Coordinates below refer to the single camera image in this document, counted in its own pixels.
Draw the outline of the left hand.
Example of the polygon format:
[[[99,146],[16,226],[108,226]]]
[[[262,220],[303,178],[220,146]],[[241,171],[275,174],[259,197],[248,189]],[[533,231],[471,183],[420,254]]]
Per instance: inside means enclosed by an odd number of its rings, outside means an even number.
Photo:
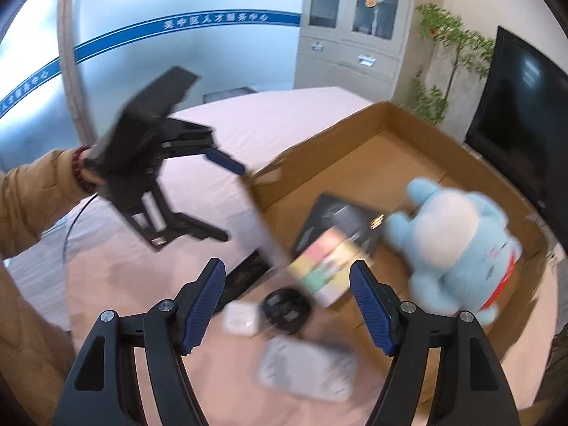
[[[99,187],[105,185],[102,177],[91,171],[87,167],[87,160],[91,153],[91,148],[86,147],[79,153],[78,156],[78,169],[79,169],[79,182],[86,192],[94,193]]]

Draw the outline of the left forearm brown sleeve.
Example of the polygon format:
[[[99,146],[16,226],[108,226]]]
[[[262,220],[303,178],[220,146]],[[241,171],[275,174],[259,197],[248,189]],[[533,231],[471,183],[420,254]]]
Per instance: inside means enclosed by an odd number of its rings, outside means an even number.
[[[52,150],[1,175],[1,258],[17,256],[86,197],[96,185],[83,174],[88,148]]]

